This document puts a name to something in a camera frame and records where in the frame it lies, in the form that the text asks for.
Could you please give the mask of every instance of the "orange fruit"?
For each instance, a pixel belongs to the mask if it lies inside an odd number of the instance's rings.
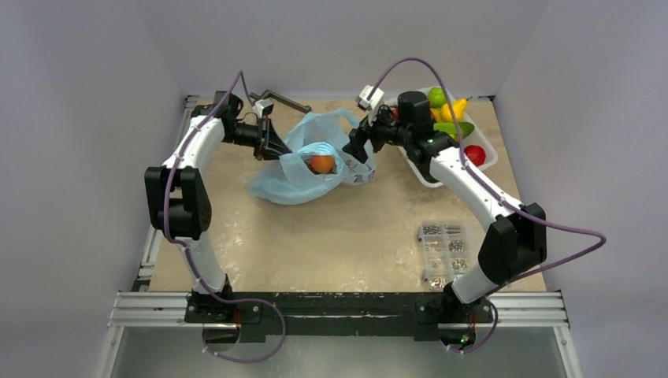
[[[315,155],[311,158],[309,165],[315,172],[326,174],[334,169],[336,162],[331,155]]]

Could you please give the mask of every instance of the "yellow banana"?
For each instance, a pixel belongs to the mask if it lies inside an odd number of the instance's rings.
[[[440,109],[438,108],[431,108],[432,110],[432,117],[436,122],[443,122],[442,117],[440,116]]]
[[[464,117],[464,110],[466,110],[466,105],[467,101],[465,98],[460,98],[459,100],[455,101],[452,103],[452,109],[455,111],[455,117],[457,117],[457,121],[461,121],[462,118]],[[443,105],[442,108],[440,108],[440,120],[439,122],[455,122],[452,119],[452,115],[450,114],[450,108],[447,106],[447,104]]]

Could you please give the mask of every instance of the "clear plastic box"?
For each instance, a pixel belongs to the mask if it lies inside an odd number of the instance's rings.
[[[457,220],[422,222],[417,234],[425,255],[425,279],[429,290],[442,291],[473,264],[469,225]]]
[[[429,91],[432,88],[433,87],[420,88],[420,89],[417,89],[416,91],[420,91],[420,92],[424,92],[424,93],[428,94]],[[454,96],[452,96],[452,94],[450,92],[448,92],[447,95],[453,101],[456,100],[456,98]],[[390,98],[390,99],[385,101],[385,103],[388,104],[389,106],[395,105],[396,102],[397,102],[396,98]],[[472,144],[475,144],[475,145],[481,146],[484,149],[484,154],[485,154],[484,163],[481,166],[478,167],[478,169],[480,169],[481,171],[484,171],[485,169],[487,169],[487,168],[493,166],[494,164],[496,164],[496,162],[499,160],[499,154],[496,153],[496,150],[494,149],[492,144],[489,142],[487,137],[484,136],[484,134],[482,133],[482,131],[480,130],[478,125],[475,122],[473,122],[471,117],[469,117],[469,114],[467,112],[464,112],[464,119],[463,120],[466,121],[466,122],[470,122],[475,126],[475,129],[473,130],[471,135],[469,135],[468,137],[466,137],[464,139],[464,145],[465,146],[470,146]],[[408,159],[408,156],[406,155],[406,151],[403,149],[403,147],[400,147],[399,150],[401,151],[401,154],[406,158],[406,161],[408,162],[408,165],[410,166],[411,169],[413,169],[413,172],[415,173],[415,176],[417,176],[417,179],[420,180],[420,183],[422,183],[422,185],[424,185],[426,187],[430,187],[430,188],[436,188],[436,187],[443,186],[443,183],[430,183],[429,181],[425,180],[425,178],[422,177],[422,174],[420,173],[420,171],[418,171],[418,167],[416,167],[415,164],[413,164],[413,162]]]

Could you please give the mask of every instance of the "table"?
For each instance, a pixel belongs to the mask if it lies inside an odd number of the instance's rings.
[[[348,100],[303,103],[316,113],[344,107],[360,119],[364,115]],[[499,161],[485,174],[518,198],[492,103],[471,102],[467,113],[499,154]],[[274,106],[272,119],[281,136],[302,118],[303,113],[287,106]],[[376,160],[377,174],[371,183],[339,186],[312,202],[281,206],[247,193],[249,182],[267,163],[255,161],[247,147],[220,146],[203,178],[213,207],[212,243],[234,290],[427,291],[417,240],[422,221],[477,222],[446,187],[422,186],[396,148],[386,146]],[[477,250],[484,232],[473,229],[472,247]],[[178,250],[161,243],[150,291],[191,287]],[[503,290],[545,291],[545,284],[536,274]]]

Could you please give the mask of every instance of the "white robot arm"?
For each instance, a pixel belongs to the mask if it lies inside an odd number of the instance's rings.
[[[449,283],[443,290],[443,306],[456,312],[475,303],[487,293],[510,279],[545,261],[545,227],[519,217],[497,201],[462,167],[459,144],[449,135],[433,129],[429,100],[420,91],[403,92],[397,98],[396,117],[383,104],[383,92],[376,90],[370,99],[371,86],[358,96],[361,109],[369,116],[349,134],[344,151],[359,161],[368,158],[364,144],[370,141],[373,151],[383,145],[402,146],[407,157],[427,180],[448,186],[473,212],[487,232],[478,254],[478,263],[466,274]],[[524,206],[516,198],[504,194],[473,163],[466,164],[503,200],[527,213],[545,218],[537,205]]]
[[[214,101],[220,101],[224,94],[217,92]],[[222,292],[226,275],[216,260],[207,231],[211,222],[211,205],[201,172],[205,170],[213,152],[221,142],[253,147],[254,156],[258,160],[274,160],[290,151],[274,131],[269,119],[273,110],[271,99],[255,102],[253,112],[256,115],[256,124],[244,124],[236,119],[243,107],[238,97],[231,94],[226,102],[218,114],[211,117],[199,132],[192,133],[192,140],[187,141],[187,136],[181,140],[176,151],[181,151],[183,146],[187,145],[182,159],[177,160],[178,153],[175,152],[162,166],[149,167],[144,175],[150,220],[156,229],[162,230],[166,178],[168,172],[178,164],[173,188],[170,188],[170,235],[185,243],[185,246],[177,244],[184,260],[185,250],[189,249],[196,272],[204,277],[207,285],[217,293]],[[190,128],[185,135],[190,135],[212,108],[213,106],[196,108],[190,121]],[[207,295],[208,291],[196,280],[197,277],[188,261],[186,266],[193,279],[193,291]]]

